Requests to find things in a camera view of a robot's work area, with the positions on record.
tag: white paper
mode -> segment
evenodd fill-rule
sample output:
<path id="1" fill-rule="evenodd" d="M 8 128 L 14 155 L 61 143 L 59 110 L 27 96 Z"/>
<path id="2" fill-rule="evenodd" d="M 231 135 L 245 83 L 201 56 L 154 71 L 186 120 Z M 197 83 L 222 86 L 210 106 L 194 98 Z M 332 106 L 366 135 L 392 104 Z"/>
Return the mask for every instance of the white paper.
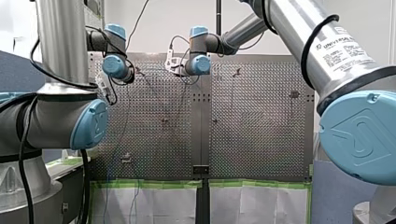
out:
<path id="1" fill-rule="evenodd" d="M 132 210 L 137 189 L 107 193 L 106 223 L 195 224 L 196 189 L 140 189 Z M 92 223 L 103 223 L 106 189 L 96 189 L 93 197 Z"/>
<path id="2" fill-rule="evenodd" d="M 211 223 L 306 224 L 307 189 L 210 189 Z"/>

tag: metal frame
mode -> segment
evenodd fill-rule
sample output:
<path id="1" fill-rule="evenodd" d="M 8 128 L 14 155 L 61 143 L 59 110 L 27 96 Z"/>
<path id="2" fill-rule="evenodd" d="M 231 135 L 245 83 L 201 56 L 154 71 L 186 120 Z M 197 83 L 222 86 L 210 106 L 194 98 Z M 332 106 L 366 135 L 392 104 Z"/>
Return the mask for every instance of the metal frame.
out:
<path id="1" fill-rule="evenodd" d="M 129 58 L 134 61 L 136 66 L 138 66 L 143 73 L 149 73 L 149 72 L 155 72 L 159 76 L 163 77 L 168 77 L 172 76 L 171 74 L 167 73 L 164 71 L 164 65 L 163 62 L 166 59 L 165 54 L 145 54 L 145 53 L 133 53 L 129 54 Z M 96 72 L 100 71 L 101 66 L 100 62 L 102 60 L 102 55 L 101 54 L 92 54 L 92 61 L 90 64 L 90 70 L 91 70 L 91 76 L 95 75 Z M 216 64 L 219 63 L 225 63 L 225 62 L 231 62 L 231 63 L 268 63 L 268 64 L 273 64 L 273 63 L 281 63 L 279 66 L 282 66 L 282 63 L 288 64 L 290 66 L 293 66 L 293 74 L 291 76 L 299 76 L 299 66 L 297 62 L 291 57 L 291 56 L 265 56 L 265 55 L 237 55 L 237 56 L 230 56 L 230 57 L 225 57 L 225 58 L 219 58 L 218 56 L 212 56 L 212 62 L 214 64 L 213 69 L 216 69 Z M 134 173 L 134 166 L 137 165 L 146 165 L 147 163 L 141 163 L 138 162 L 141 158 L 139 157 L 138 153 L 134 153 L 133 148 L 129 148 L 128 146 L 128 140 L 124 139 L 121 143 L 121 147 L 119 151 L 116 152 L 116 162 L 120 162 L 119 158 L 125 155 L 126 152 L 133 152 L 132 153 L 132 163 L 131 164 L 126 164 L 127 167 L 123 172 L 124 175 L 119 176 L 119 177 L 125 177 L 125 178 L 145 178 L 145 179 L 166 179 L 166 180 L 172 180 L 172 179 L 205 179 L 205 178 L 255 178 L 255 179 L 272 179 L 272 180 L 279 180 L 279 181 L 308 181 L 310 176 L 309 176 L 309 165 L 312 164 L 312 154 L 313 154 L 313 113 L 314 113 L 314 92 L 310 90 L 308 87 L 305 86 L 304 84 L 304 95 L 301 97 L 304 97 L 304 115 L 305 115 L 305 123 L 304 123 L 304 174 L 303 175 L 298 175 L 298 176 L 270 176 L 270 175 L 243 175 L 243 176 L 220 176 L 216 175 L 213 176 L 211 173 L 211 167 L 207 167 L 210 165 L 210 156 L 211 156 L 211 137 L 212 137 L 212 125 L 214 123 L 214 120 L 212 120 L 212 115 L 213 115 L 213 80 L 212 78 L 216 77 L 215 74 L 213 76 L 201 76 L 200 80 L 192 86 L 186 86 L 186 94 L 187 96 L 190 96 L 190 99 L 186 99 L 186 102 L 189 103 L 187 105 L 187 109 L 190 110 L 190 123 L 187 123 L 187 125 L 190 125 L 191 128 L 191 142 L 187 144 L 187 146 L 190 146 L 190 148 L 186 148 L 186 150 L 189 151 L 191 155 L 191 162 L 183 163 L 182 166 L 189 166 L 183 168 L 184 171 L 186 169 L 189 170 L 189 175 L 186 175 L 186 173 L 183 173 L 184 175 L 172 175 L 172 176 L 155 176 L 155 175 L 150 175 L 150 176 L 144 176 L 144 175 L 139 175 L 137 176 Z M 132 84 L 129 86 L 130 90 L 134 90 L 137 88 L 136 85 L 138 84 L 139 78 L 141 78 L 141 75 L 136 75 L 137 81 L 136 83 Z M 299 83 L 300 86 L 303 86 L 303 79 L 299 79 L 302 83 Z M 156 88 L 172 88 L 168 87 L 166 85 L 170 85 L 169 83 L 172 82 L 177 82 L 175 86 L 179 85 L 182 87 L 183 83 L 181 80 L 177 77 L 170 77 L 170 79 L 166 80 L 163 83 L 163 80 L 159 80 L 157 83 L 158 85 Z M 115 87 L 116 91 L 120 92 L 122 87 Z M 179 96 L 177 92 L 174 93 L 169 93 L 169 91 L 163 90 L 163 92 L 168 92 L 166 95 L 163 97 L 164 100 L 169 100 L 169 97 L 173 96 Z M 134 97 L 139 97 L 138 91 L 131 91 L 130 97 L 131 99 L 134 99 Z M 124 91 L 120 92 L 120 97 L 125 97 Z M 109 132 L 118 132 L 119 130 L 122 129 L 122 120 L 117 120 L 115 121 L 114 119 L 111 119 L 110 121 L 112 122 L 117 122 L 118 126 L 111 126 L 109 127 Z M 117 142 L 118 139 L 114 138 L 111 140 L 111 142 Z M 103 179 L 104 176 L 103 174 L 106 173 L 106 163 L 111 158 L 111 150 L 109 150 L 109 147 L 113 147 L 111 144 L 108 144 L 106 141 L 99 147 L 99 157 L 96 159 L 96 161 L 93 162 L 93 166 L 95 169 L 99 169 L 98 172 L 96 172 L 97 175 L 96 178 Z M 156 160 L 154 158 L 145 158 L 145 160 Z M 201 166 L 204 168 L 208 168 L 209 174 L 205 172 L 205 169 L 202 170 L 202 173 L 196 173 L 194 172 L 194 166 Z M 115 172 L 120 172 L 120 168 L 115 169 Z"/>

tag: robot end effector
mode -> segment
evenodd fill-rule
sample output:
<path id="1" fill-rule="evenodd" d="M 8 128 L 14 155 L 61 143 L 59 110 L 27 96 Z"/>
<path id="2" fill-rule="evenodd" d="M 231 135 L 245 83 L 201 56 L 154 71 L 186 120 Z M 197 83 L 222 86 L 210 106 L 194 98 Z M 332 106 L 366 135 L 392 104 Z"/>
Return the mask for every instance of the robot end effector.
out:
<path id="1" fill-rule="evenodd" d="M 254 13 L 222 36 L 210 34 L 204 26 L 194 26 L 190 31 L 190 58 L 180 59 L 168 50 L 166 69 L 179 76 L 200 76 L 210 73 L 211 61 L 207 53 L 234 55 L 240 46 L 266 30 L 262 19 Z"/>
<path id="2" fill-rule="evenodd" d="M 105 53 L 102 69 L 106 75 L 125 84 L 134 82 L 133 66 L 127 65 L 125 30 L 117 24 L 108 24 L 104 31 L 87 31 L 88 51 Z"/>

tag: black cable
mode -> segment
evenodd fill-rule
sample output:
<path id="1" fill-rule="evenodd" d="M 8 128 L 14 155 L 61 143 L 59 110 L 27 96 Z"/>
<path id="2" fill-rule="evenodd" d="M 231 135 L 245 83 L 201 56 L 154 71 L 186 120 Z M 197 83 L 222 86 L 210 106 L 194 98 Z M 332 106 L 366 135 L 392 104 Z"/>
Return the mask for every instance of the black cable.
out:
<path id="1" fill-rule="evenodd" d="M 184 38 L 183 36 L 181 36 L 181 35 L 175 35 L 174 37 L 172 37 L 171 43 L 170 43 L 170 45 L 169 45 L 169 49 L 172 49 L 172 48 L 173 48 L 173 42 L 174 42 L 175 39 L 177 39 L 177 38 L 184 40 L 184 42 L 186 42 L 187 44 L 190 44 L 190 41 L 188 41 L 188 40 L 187 40 L 186 38 Z"/>
<path id="2" fill-rule="evenodd" d="M 128 44 L 126 45 L 126 50 L 128 50 L 129 48 L 129 44 L 131 43 L 131 37 L 134 34 L 134 32 L 136 31 L 137 25 L 139 24 L 140 19 L 142 18 L 143 13 L 145 12 L 146 6 L 148 5 L 149 0 L 146 1 L 145 5 L 143 5 L 142 11 L 140 12 L 139 17 L 137 18 L 136 23 L 134 24 L 134 29 L 132 30 L 131 34 L 129 35 L 128 38 Z"/>
<path id="3" fill-rule="evenodd" d="M 274 27 L 270 24 L 267 18 L 267 14 L 265 12 L 265 0 L 262 0 L 262 19 L 264 20 L 265 26 L 270 30 L 272 33 L 277 35 L 277 31 L 274 29 Z"/>
<path id="4" fill-rule="evenodd" d="M 264 36 L 264 32 L 262 32 L 262 34 L 260 35 L 260 37 L 257 39 L 257 41 L 254 44 L 250 45 L 249 47 L 239 48 L 239 50 L 245 50 L 245 49 L 253 48 L 254 46 L 256 46 L 262 40 L 263 36 Z"/>
<path id="5" fill-rule="evenodd" d="M 88 212 L 90 208 L 90 174 L 88 155 L 85 149 L 81 150 L 82 163 L 84 166 L 84 208 L 82 212 L 81 224 L 86 224 L 88 221 Z"/>
<path id="6" fill-rule="evenodd" d="M 5 101 L 4 103 L 0 104 L 0 113 L 5 111 L 6 109 L 10 108 L 13 105 L 17 105 L 26 101 L 33 101 L 37 93 L 26 93 L 24 95 L 20 95 L 17 97 L 12 98 L 11 100 Z"/>
<path id="7" fill-rule="evenodd" d="M 216 51 L 218 51 L 219 50 L 219 46 L 221 46 L 223 53 L 222 53 L 222 55 L 220 55 L 218 53 L 218 56 L 219 56 L 219 58 L 223 58 L 225 56 L 225 48 L 224 48 L 223 42 L 220 40 L 220 37 L 218 35 L 214 35 L 214 34 L 211 34 L 211 33 L 210 33 L 210 35 L 213 35 L 218 40 L 218 48 L 216 49 Z"/>
<path id="8" fill-rule="evenodd" d="M 187 55 L 187 53 L 188 53 L 189 51 L 190 51 L 190 49 L 187 49 L 186 52 L 184 52 L 184 55 L 183 55 L 183 57 L 182 57 L 181 60 L 180 60 L 180 64 L 178 65 L 179 67 L 183 66 L 183 65 L 182 65 L 183 59 L 186 57 L 186 55 Z M 201 77 L 201 76 L 198 76 L 198 78 L 197 78 L 194 82 L 188 83 L 188 82 L 186 82 L 186 81 L 183 79 L 183 76 L 180 75 L 181 81 L 184 82 L 184 84 L 185 84 L 185 85 L 188 85 L 188 86 L 192 86 L 192 85 L 194 85 L 195 83 L 197 83 L 200 77 Z"/>
<path id="9" fill-rule="evenodd" d="M 111 40 L 107 37 L 106 33 L 105 33 L 103 30 L 98 29 L 98 28 L 93 27 L 93 26 L 89 26 L 89 25 L 86 25 L 85 27 L 87 27 L 87 28 L 89 28 L 89 29 L 93 29 L 93 30 L 99 32 L 99 33 L 102 35 L 103 39 L 107 42 L 107 44 L 110 45 L 113 49 L 116 49 L 116 50 L 117 50 L 117 52 L 111 52 L 111 53 L 120 54 L 120 55 L 124 56 L 125 58 L 128 57 L 128 55 L 126 55 L 126 53 L 125 53 L 123 50 L 117 48 L 117 46 L 115 46 L 115 45 L 111 42 Z M 106 46 L 105 55 L 103 55 L 103 56 L 106 57 L 106 55 L 107 55 L 108 53 L 109 53 L 109 52 L 107 51 L 107 46 Z"/>
<path id="10" fill-rule="evenodd" d="M 108 97 L 108 95 L 106 95 L 106 99 L 110 105 L 115 105 L 119 101 L 119 96 L 117 95 L 116 91 L 114 90 L 112 78 L 110 76 L 107 76 L 107 78 L 108 78 L 108 82 L 110 83 L 110 88 L 114 93 L 114 101 L 111 101 L 110 98 Z"/>
<path id="11" fill-rule="evenodd" d="M 340 17 L 338 15 L 331 15 L 328 18 L 326 18 L 323 22 L 321 22 L 317 27 L 315 27 L 314 31 L 312 31 L 311 36 L 309 36 L 308 40 L 305 43 L 304 50 L 303 50 L 303 55 L 301 56 L 301 72 L 303 74 L 304 81 L 306 84 L 312 88 L 313 90 L 315 89 L 309 80 L 308 72 L 306 69 L 306 63 L 308 61 L 308 55 L 309 55 L 309 50 L 311 49 L 312 43 L 314 43 L 315 38 L 321 31 L 321 29 L 329 24 L 332 21 L 339 21 Z"/>
<path id="12" fill-rule="evenodd" d="M 53 75 L 51 72 L 46 71 L 44 68 L 42 68 L 40 65 L 38 65 L 35 60 L 33 60 L 33 56 L 35 54 L 35 50 L 38 47 L 38 44 L 40 43 L 40 39 L 38 38 L 37 41 L 35 42 L 35 45 L 33 46 L 32 50 L 30 51 L 30 63 L 32 64 L 32 66 L 37 69 L 38 71 L 40 71 L 41 73 L 43 73 L 44 75 L 46 75 L 47 77 L 53 78 L 59 82 L 62 82 L 63 84 L 69 85 L 69 86 L 73 86 L 79 89 L 87 89 L 87 90 L 94 90 L 98 88 L 98 85 L 96 85 L 95 83 L 90 83 L 90 85 L 81 85 L 81 84 L 77 84 L 77 83 L 73 83 L 70 82 L 66 79 L 57 77 L 55 75 Z"/>
<path id="13" fill-rule="evenodd" d="M 30 128 L 30 120 L 32 118 L 32 114 L 34 111 L 35 104 L 37 103 L 37 97 L 30 103 L 29 107 L 26 110 L 26 115 L 24 118 L 24 126 L 23 126 L 23 136 L 21 138 L 21 144 L 20 144 L 20 159 L 18 161 L 18 165 L 20 168 L 21 172 L 21 180 L 23 183 L 23 187 L 26 193 L 26 201 L 27 201 L 27 208 L 28 208 L 28 213 L 29 213 L 29 224 L 34 224 L 35 223 L 35 211 L 33 208 L 33 198 L 32 198 L 32 192 L 30 191 L 29 187 L 29 182 L 26 177 L 25 169 L 24 169 L 24 148 L 25 144 L 27 141 L 27 135 L 29 133 L 29 128 Z"/>

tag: robotic arm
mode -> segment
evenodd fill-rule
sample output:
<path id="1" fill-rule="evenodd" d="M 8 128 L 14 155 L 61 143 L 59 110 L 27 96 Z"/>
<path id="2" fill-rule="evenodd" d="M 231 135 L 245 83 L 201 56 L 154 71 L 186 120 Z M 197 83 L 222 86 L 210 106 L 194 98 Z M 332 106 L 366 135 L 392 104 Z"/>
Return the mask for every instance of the robotic arm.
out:
<path id="1" fill-rule="evenodd" d="M 396 186 L 396 67 L 376 63 L 338 23 L 338 16 L 327 14 L 314 0 L 240 1 L 255 15 L 222 36 L 193 27 L 190 58 L 178 71 L 168 70 L 183 76 L 208 75 L 208 52 L 235 54 L 255 35 L 271 30 L 282 38 L 300 63 L 305 82 L 320 96 L 319 136 L 329 158 L 360 180 Z M 391 187 L 377 190 L 370 223 L 396 218 L 394 195 Z"/>
<path id="2" fill-rule="evenodd" d="M 134 81 L 121 27 L 87 32 L 80 0 L 35 3 L 39 41 L 34 50 L 40 43 L 42 66 L 31 62 L 47 75 L 45 84 L 37 92 L 0 94 L 0 219 L 5 223 L 62 223 L 63 187 L 50 179 L 42 148 L 81 150 L 85 169 L 84 149 L 97 146 L 106 134 L 107 105 L 89 82 L 88 51 L 106 53 L 103 71 L 111 79 Z M 81 223 L 90 197 L 89 179 L 85 183 Z"/>
<path id="3" fill-rule="evenodd" d="M 178 76 L 209 75 L 207 53 L 234 55 L 243 44 L 266 30 L 262 19 L 254 13 L 222 36 L 210 34 L 204 26 L 195 26 L 190 31 L 190 59 L 174 57 L 173 50 L 169 49 L 165 67 Z"/>

